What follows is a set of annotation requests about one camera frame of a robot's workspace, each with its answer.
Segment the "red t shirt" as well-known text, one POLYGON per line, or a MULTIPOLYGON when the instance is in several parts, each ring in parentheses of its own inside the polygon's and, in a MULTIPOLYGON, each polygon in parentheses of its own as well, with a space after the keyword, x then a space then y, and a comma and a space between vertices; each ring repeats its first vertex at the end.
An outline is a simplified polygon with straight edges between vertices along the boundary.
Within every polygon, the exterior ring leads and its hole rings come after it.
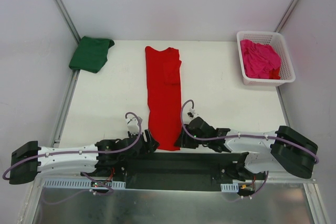
POLYGON ((181 129, 181 77, 179 50, 158 51, 145 48, 146 84, 148 90, 148 127, 159 149, 178 151, 175 146, 181 129))

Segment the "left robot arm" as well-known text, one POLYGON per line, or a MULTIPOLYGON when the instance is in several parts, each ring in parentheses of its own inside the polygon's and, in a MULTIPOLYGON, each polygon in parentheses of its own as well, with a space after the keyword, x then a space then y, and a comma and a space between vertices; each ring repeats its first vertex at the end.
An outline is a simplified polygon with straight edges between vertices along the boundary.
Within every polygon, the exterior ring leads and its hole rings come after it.
POLYGON ((125 166, 128 159, 153 153, 159 146, 149 130, 77 148, 43 147, 37 141, 30 141, 12 152, 10 169, 3 178, 11 185, 20 185, 32 182, 38 174, 84 172, 107 176, 125 166))

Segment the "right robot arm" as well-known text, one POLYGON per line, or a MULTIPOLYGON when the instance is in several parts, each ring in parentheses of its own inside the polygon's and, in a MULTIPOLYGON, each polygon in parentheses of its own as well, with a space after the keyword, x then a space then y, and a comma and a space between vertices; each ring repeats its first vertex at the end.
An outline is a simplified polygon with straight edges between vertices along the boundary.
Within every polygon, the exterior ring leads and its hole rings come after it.
POLYGON ((310 179, 318 162, 317 144, 285 125, 276 131, 244 133, 215 129, 198 116, 182 126, 174 146, 196 149, 201 145, 218 153, 239 153, 233 174, 240 180, 253 174, 282 171, 310 179))

